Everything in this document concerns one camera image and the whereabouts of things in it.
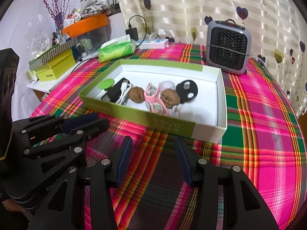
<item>white table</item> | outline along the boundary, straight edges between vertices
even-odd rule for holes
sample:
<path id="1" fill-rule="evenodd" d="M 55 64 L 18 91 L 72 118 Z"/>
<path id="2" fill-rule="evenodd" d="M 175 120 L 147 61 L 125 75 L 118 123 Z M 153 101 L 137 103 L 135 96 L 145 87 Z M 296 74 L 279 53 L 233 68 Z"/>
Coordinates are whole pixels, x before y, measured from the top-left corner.
<path id="1" fill-rule="evenodd" d="M 94 58 L 97 56 L 97 53 L 93 53 L 91 55 L 88 55 L 83 59 L 84 60 L 87 60 L 87 61 L 84 61 L 82 64 L 80 64 L 80 62 L 77 62 L 73 67 L 71 67 L 69 70 L 67 70 L 61 77 L 59 77 L 57 80 L 50 80 L 50 81 L 44 81 L 44 82 L 40 82 L 39 80 L 38 81 L 32 81 L 30 84 L 27 85 L 28 88 L 32 89 L 32 90 L 37 90 L 37 91 L 40 91 L 40 92 L 43 92 L 43 93 L 51 93 L 59 84 L 61 84 L 73 71 L 73 69 L 78 66 L 79 66 L 75 69 L 79 69 L 80 67 L 82 67 L 86 62 L 89 61 L 89 59 L 91 58 Z"/>

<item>blue gripper pad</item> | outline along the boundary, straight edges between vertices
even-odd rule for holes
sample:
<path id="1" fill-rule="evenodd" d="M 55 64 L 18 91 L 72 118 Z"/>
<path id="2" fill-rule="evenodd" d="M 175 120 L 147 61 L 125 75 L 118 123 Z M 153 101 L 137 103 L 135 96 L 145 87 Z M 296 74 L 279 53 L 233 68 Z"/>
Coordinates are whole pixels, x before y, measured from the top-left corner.
<path id="1" fill-rule="evenodd" d="M 72 129 L 87 123 L 94 122 L 97 119 L 99 119 L 97 113 L 89 113 L 75 118 L 67 119 L 67 121 L 65 121 L 65 123 L 61 127 L 61 131 L 68 135 Z"/>
<path id="2" fill-rule="evenodd" d="M 181 172 L 183 175 L 183 179 L 189 185 L 189 187 L 191 187 L 193 184 L 192 175 L 191 175 L 191 166 L 188 161 L 188 157 L 186 155 L 186 152 L 188 150 L 185 150 L 185 148 L 188 148 L 188 147 L 186 146 L 186 143 L 181 138 L 176 137 L 175 148 L 176 148 L 176 154 L 179 160 Z"/>
<path id="3" fill-rule="evenodd" d="M 124 181 L 128 169 L 132 153 L 132 138 L 125 136 L 121 147 L 116 152 L 116 156 L 112 160 L 112 178 L 118 187 Z"/>

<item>curtain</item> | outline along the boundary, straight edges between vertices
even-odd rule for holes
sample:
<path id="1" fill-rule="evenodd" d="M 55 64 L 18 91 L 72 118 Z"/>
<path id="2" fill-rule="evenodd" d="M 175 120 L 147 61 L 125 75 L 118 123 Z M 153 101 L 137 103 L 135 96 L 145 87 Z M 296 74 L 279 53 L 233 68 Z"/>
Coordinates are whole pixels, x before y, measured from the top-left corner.
<path id="1" fill-rule="evenodd" d="M 147 33 L 171 42 L 205 45 L 212 20 L 233 19 L 252 35 L 251 55 L 261 58 L 299 117 L 307 110 L 307 24 L 292 0 L 119 0 L 125 25 L 144 16 Z M 131 25 L 139 38 L 142 18 Z"/>

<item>walnut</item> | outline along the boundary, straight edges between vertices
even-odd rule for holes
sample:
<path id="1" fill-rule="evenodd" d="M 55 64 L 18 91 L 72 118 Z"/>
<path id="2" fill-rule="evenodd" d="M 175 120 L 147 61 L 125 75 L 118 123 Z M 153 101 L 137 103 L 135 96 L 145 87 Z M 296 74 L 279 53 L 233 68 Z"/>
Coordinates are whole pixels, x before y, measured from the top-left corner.
<path id="1" fill-rule="evenodd" d="M 180 103 L 180 97 L 173 89 L 165 89 L 161 93 L 160 98 L 168 109 L 171 109 Z"/>
<path id="2" fill-rule="evenodd" d="M 145 101 L 144 90 L 141 87 L 133 87 L 128 92 L 128 97 L 135 103 L 142 103 Z"/>

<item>green round object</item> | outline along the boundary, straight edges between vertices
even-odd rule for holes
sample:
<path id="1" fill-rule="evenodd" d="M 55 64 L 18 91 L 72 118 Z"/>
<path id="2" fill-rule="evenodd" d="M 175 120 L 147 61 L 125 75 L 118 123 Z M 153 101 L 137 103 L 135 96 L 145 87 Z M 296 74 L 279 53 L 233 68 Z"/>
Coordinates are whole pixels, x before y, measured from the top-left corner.
<path id="1" fill-rule="evenodd" d="M 98 84 L 98 88 L 102 90 L 106 90 L 106 89 L 109 89 L 111 86 L 113 86 L 114 83 L 115 81 L 113 79 L 105 79 Z"/>

